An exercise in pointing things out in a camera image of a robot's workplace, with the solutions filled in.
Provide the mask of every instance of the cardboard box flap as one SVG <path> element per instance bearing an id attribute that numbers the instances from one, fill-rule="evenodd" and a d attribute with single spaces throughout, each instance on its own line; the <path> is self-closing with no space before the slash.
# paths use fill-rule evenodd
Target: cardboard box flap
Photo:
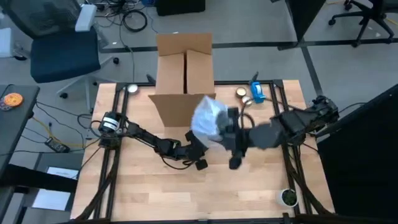
<path id="1" fill-rule="evenodd" d="M 184 54 L 159 57 L 156 77 L 156 94 L 183 94 Z"/>
<path id="2" fill-rule="evenodd" d="M 187 93 L 214 93 L 213 57 L 187 51 Z"/>
<path id="3" fill-rule="evenodd" d="M 205 94 L 149 95 L 165 127 L 187 127 L 191 125 L 195 108 Z"/>
<path id="4" fill-rule="evenodd" d="M 184 53 L 187 50 L 211 55 L 211 34 L 158 34 L 156 42 L 159 56 Z"/>

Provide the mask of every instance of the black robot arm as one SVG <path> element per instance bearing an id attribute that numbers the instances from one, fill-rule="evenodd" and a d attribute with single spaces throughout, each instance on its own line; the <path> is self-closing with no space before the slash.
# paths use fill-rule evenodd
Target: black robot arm
<path id="1" fill-rule="evenodd" d="M 230 125 L 220 133 L 223 140 L 219 143 L 232 152 L 230 169 L 237 169 L 241 165 L 249 147 L 266 149 L 285 142 L 299 146 L 304 143 L 306 133 L 318 131 L 339 117 L 337 106 L 325 96 L 318 96 L 313 100 L 313 106 L 305 110 L 294 108 L 284 111 L 271 118 L 270 123 L 262 123 L 253 128 L 239 127 L 241 116 L 244 115 L 239 114 L 237 108 L 229 108 Z"/>
<path id="2" fill-rule="evenodd" d="M 161 158 L 171 159 L 174 161 L 185 160 L 188 162 L 194 162 L 198 170 L 202 170 L 207 167 L 207 162 L 201 159 L 205 155 L 205 151 L 208 149 L 203 145 L 192 133 L 189 131 L 185 134 L 185 138 L 190 143 L 186 146 L 182 146 L 181 142 L 176 139 L 161 139 L 145 129 L 141 128 L 138 124 L 128 121 L 125 118 L 126 123 L 125 131 L 118 133 L 119 123 L 121 115 L 114 112 L 105 113 L 104 118 L 99 126 L 99 131 L 104 138 L 111 137 L 129 137 L 137 139 L 138 141 L 153 148 Z"/>

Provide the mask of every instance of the blue office chair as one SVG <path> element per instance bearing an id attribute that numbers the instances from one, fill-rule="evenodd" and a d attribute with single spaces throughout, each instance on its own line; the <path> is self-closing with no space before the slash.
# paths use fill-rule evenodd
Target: blue office chair
<path id="1" fill-rule="evenodd" d="M 15 25 L 33 39 L 30 55 L 26 56 L 30 57 L 33 79 L 37 83 L 48 83 L 80 77 L 57 94 L 67 98 L 66 91 L 75 83 L 84 81 L 87 107 L 92 110 L 90 85 L 96 85 L 97 80 L 116 82 L 94 77 L 93 72 L 111 60 L 119 63 L 119 59 L 113 57 L 102 62 L 98 60 L 98 38 L 93 22 L 96 6 L 81 7 L 75 0 L 0 0 L 0 6 Z"/>
<path id="2" fill-rule="evenodd" d="M 386 18 L 386 13 L 389 12 L 398 12 L 398 0 L 369 0 L 371 3 L 373 3 L 373 7 L 369 8 L 357 1 L 354 0 L 346 0 L 344 5 L 345 9 L 349 11 L 353 5 L 357 6 L 360 8 L 361 11 L 359 12 L 349 12 L 349 13 L 342 13 L 338 15 L 334 15 L 330 20 L 329 20 L 329 25 L 335 25 L 336 23 L 336 18 L 339 17 L 353 17 L 353 16 L 361 16 L 363 19 L 359 23 L 362 25 L 361 31 L 359 32 L 359 35 L 355 42 L 352 43 L 353 47 L 357 47 L 361 44 L 361 38 L 362 35 L 365 31 L 365 29 L 368 26 L 369 20 L 374 20 L 377 22 L 383 29 L 385 29 L 388 34 L 390 35 L 388 39 L 386 39 L 386 43 L 390 44 L 392 42 L 392 38 L 394 37 L 394 32 L 392 29 L 384 22 L 384 19 Z"/>

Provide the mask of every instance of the blue object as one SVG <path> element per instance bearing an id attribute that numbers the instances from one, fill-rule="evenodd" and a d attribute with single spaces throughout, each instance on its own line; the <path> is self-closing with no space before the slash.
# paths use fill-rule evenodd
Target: blue object
<path id="1" fill-rule="evenodd" d="M 141 0 L 141 3 L 144 6 L 154 6 L 155 5 L 155 0 Z"/>
<path id="2" fill-rule="evenodd" d="M 259 82 L 257 82 L 257 76 L 259 75 L 259 72 L 257 72 L 251 81 L 249 82 L 250 85 L 250 90 L 251 94 L 253 96 L 253 100 L 255 103 L 263 103 L 264 100 L 266 99 L 266 96 L 262 93 L 262 87 Z"/>
<path id="3" fill-rule="evenodd" d="M 37 83 L 66 80 L 100 68 L 94 28 L 89 32 L 73 30 L 33 40 L 30 74 Z"/>

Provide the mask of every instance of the small round container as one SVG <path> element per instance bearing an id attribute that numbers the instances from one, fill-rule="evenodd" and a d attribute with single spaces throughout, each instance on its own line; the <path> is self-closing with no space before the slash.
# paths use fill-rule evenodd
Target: small round container
<path id="1" fill-rule="evenodd" d="M 235 91 L 236 97 L 238 97 L 238 98 L 240 98 L 240 99 L 241 99 L 242 97 L 246 96 L 247 93 L 248 93 L 248 92 L 247 92 L 246 89 L 243 88 L 243 87 L 239 87 L 239 88 L 237 88 L 236 91 Z"/>
<path id="2" fill-rule="evenodd" d="M 131 84 L 127 87 L 127 91 L 132 94 L 135 95 L 138 93 L 138 86 L 136 84 Z"/>
<path id="3" fill-rule="evenodd" d="M 282 195 L 283 195 L 283 193 L 284 193 L 285 191 L 288 191 L 288 190 L 291 190 L 291 191 L 295 192 L 295 191 L 292 190 L 292 189 L 284 189 L 284 190 L 281 190 L 281 191 L 277 194 L 277 196 L 276 196 L 276 201 L 277 201 L 278 204 L 280 204 L 280 205 L 283 205 L 283 206 L 286 206 L 286 207 L 289 207 L 289 208 L 293 208 L 294 206 L 296 206 L 296 205 L 299 203 L 299 200 L 297 200 L 297 196 L 296 196 L 296 203 L 294 203 L 294 205 L 287 205 L 287 204 L 284 202 L 284 199 L 282 198 Z"/>
<path id="4" fill-rule="evenodd" d="M 248 103 L 246 104 L 246 107 L 249 107 L 249 106 L 252 105 L 252 101 L 251 101 L 251 99 L 250 99 L 249 96 L 244 96 L 244 97 L 242 97 L 242 105 L 244 105 L 246 102 L 248 102 Z"/>

